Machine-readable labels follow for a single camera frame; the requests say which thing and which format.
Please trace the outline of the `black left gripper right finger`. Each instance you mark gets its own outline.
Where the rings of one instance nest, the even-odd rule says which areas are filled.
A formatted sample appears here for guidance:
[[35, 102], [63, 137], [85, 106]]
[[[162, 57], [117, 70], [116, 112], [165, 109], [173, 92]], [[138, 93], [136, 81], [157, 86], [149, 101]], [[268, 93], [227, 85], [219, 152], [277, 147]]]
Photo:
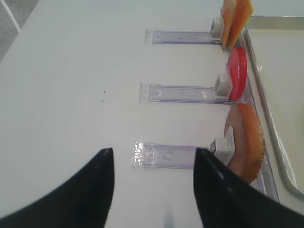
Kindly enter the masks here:
[[196, 149], [193, 188], [205, 228], [304, 226], [303, 215], [252, 188], [207, 149]]

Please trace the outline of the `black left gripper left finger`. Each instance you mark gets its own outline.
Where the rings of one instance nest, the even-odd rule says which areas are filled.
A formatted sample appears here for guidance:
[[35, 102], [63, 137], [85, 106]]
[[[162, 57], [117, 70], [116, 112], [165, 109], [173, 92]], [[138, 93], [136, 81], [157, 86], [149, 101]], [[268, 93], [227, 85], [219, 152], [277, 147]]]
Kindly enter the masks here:
[[103, 228], [114, 194], [114, 153], [100, 150], [69, 180], [0, 220], [2, 228]]

